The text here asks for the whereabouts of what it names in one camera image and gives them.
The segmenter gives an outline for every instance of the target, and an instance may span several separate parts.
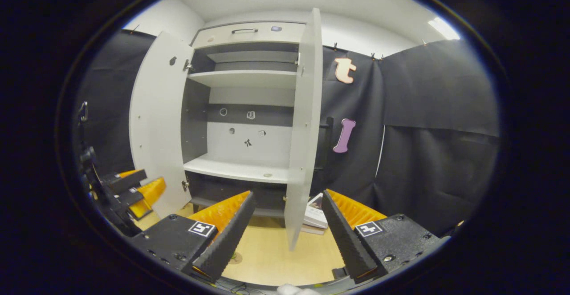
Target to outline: black curtain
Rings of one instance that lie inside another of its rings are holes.
[[[85,141],[97,154],[100,175],[134,169],[129,140],[130,95],[155,38],[120,31],[103,45],[85,73],[77,109],[81,102],[88,102]]]
[[[487,190],[499,150],[499,110],[489,76],[468,44],[429,43],[372,60],[324,48],[321,123],[356,121],[348,152],[329,150],[312,194],[330,188],[388,216],[404,213],[435,234],[469,217]],[[335,58],[357,68],[336,80]],[[325,147],[320,136],[316,163]]]

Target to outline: white shelf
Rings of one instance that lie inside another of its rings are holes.
[[[208,87],[295,89],[297,73],[279,70],[223,70],[190,74],[188,78]]]
[[[184,170],[216,177],[249,180],[251,182],[287,184],[288,168],[249,165],[210,159],[208,154],[184,164]]]

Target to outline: sticker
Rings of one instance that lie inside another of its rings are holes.
[[[354,78],[348,76],[350,70],[356,70],[356,66],[352,64],[352,60],[350,58],[336,58],[334,61],[337,62],[336,71],[334,72],[336,79],[344,82],[344,84],[352,84]]]
[[[346,153],[348,151],[350,133],[352,133],[352,129],[356,126],[356,122],[352,119],[344,118],[340,123],[342,124],[342,131],[340,132],[340,137],[338,137],[338,143],[332,151],[335,153]]]
[[[364,224],[360,224],[356,226],[356,229],[360,233],[360,236],[363,238],[378,234],[379,232],[383,232],[383,229],[378,226],[375,222],[366,222]]]
[[[212,224],[206,224],[205,222],[195,222],[188,231],[200,236],[208,237],[212,230],[214,230],[214,227],[215,226]]]

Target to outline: book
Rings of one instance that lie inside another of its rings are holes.
[[[307,203],[303,224],[318,228],[328,228],[328,222],[322,211],[322,193],[313,197]]]
[[[319,228],[319,227],[309,226],[306,224],[303,224],[301,226],[301,232],[324,235],[324,231],[326,231],[326,228]]]

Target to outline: ceiling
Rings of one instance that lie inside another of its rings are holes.
[[[310,11],[332,13],[395,32],[413,42],[444,39],[428,21],[436,15],[412,0],[182,0],[204,21],[257,11]]]

